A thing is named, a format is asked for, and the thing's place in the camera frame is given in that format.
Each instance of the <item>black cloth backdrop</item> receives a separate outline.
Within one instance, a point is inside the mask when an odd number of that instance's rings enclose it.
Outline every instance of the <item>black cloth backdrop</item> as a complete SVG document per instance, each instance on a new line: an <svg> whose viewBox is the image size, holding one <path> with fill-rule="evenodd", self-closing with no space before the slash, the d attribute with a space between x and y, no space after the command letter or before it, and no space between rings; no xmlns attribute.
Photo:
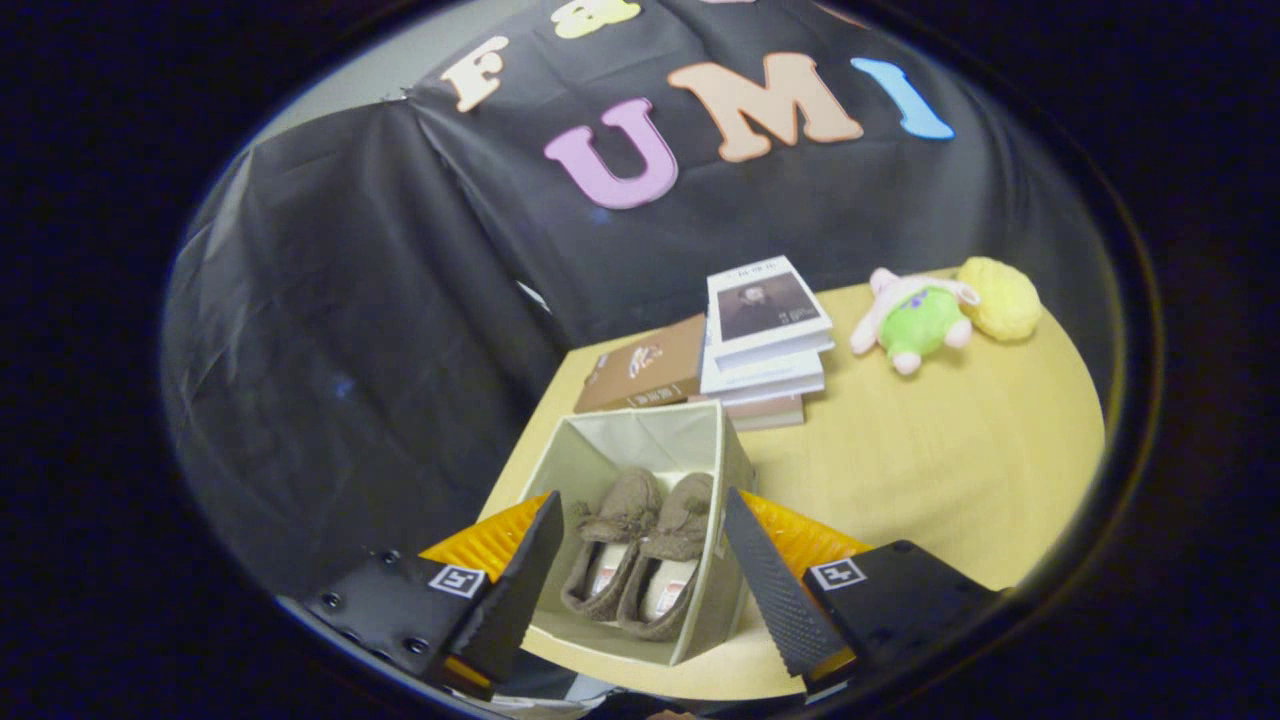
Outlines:
<svg viewBox="0 0 1280 720"><path fill-rule="evenodd" d="M191 223L163 328L166 411L215 532L271 592L472 523L567 350L703 311L707 274L778 254L814 290L881 265L1011 263L1107 397L1100 229L991 97L805 0L646 0L572 41L549 20L562 4L476 36L511 44L502 87L470 113L439 79L460 54L401 101L242 151ZM716 123L667 74L714 61L763 83L780 51L813 58L864 136L723 161ZM855 56L901 67L956 137L908 135ZM641 172L599 122L634 97L652 101L680 176L654 202L605 210L543 149L585 124L616 176Z"/></svg>

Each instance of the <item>plush toy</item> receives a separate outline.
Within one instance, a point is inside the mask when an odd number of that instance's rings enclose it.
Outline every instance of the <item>plush toy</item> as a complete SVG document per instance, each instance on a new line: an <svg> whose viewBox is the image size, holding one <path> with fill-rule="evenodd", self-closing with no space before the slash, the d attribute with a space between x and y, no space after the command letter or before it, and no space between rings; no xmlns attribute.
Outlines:
<svg viewBox="0 0 1280 720"><path fill-rule="evenodd" d="M863 355L876 341L884 346L897 372L910 375L920 359L943 342L964 347L973 334L973 323L960 311L960 304L978 305L982 300L968 284L925 275L897 277L884 268L872 273L876 302L849 338L854 355Z"/></svg>
<svg viewBox="0 0 1280 720"><path fill-rule="evenodd" d="M991 258L970 258L956 279L982 296L982 305L960 307L979 331L1002 341L1023 340L1036 331L1043 313L1039 293L1016 268Z"/></svg>

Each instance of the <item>letter u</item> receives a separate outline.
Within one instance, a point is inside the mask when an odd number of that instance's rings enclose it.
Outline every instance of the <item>letter u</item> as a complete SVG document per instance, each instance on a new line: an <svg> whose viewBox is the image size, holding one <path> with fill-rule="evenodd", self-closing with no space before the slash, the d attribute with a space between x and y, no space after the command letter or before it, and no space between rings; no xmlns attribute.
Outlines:
<svg viewBox="0 0 1280 720"><path fill-rule="evenodd" d="M591 147L591 128L576 127L547 145L543 152L568 170L577 187L593 202L611 210L627 210L662 197L676 184L678 165L667 141L649 119L653 104L644 97L609 108L600 119L627 133L644 158L645 169L634 178L618 178Z"/></svg>

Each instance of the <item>fabric storage box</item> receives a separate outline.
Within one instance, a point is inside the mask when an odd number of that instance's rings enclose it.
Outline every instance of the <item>fabric storage box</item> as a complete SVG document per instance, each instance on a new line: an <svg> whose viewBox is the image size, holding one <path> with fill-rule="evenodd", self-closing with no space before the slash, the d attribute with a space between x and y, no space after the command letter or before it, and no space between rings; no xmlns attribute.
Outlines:
<svg viewBox="0 0 1280 720"><path fill-rule="evenodd" d="M575 532L581 518L571 509L584 502L596 510L613 480L631 466L653 473L664 495L689 473L708 473L713 480L707 539L689 615L676 639L668 642L641 641L613 623L581 618L559 597L582 547ZM659 665L675 665L724 642L746 598L737 559L724 534L724 497L731 486L753 489L754 470L718 401L562 418L521 495L524 501L558 489L566 509L564 539L530 628L590 652Z"/></svg>

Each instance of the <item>pair of slippers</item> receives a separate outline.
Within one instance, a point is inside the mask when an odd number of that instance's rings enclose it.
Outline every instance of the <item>pair of slippers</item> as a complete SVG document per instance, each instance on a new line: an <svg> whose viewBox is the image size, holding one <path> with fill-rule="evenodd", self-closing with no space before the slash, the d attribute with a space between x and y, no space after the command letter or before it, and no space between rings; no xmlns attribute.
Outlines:
<svg viewBox="0 0 1280 720"><path fill-rule="evenodd" d="M710 510L712 477L686 475L663 501L653 473L628 469L577 525L582 550L561 600L631 635L675 639L689 614Z"/></svg>

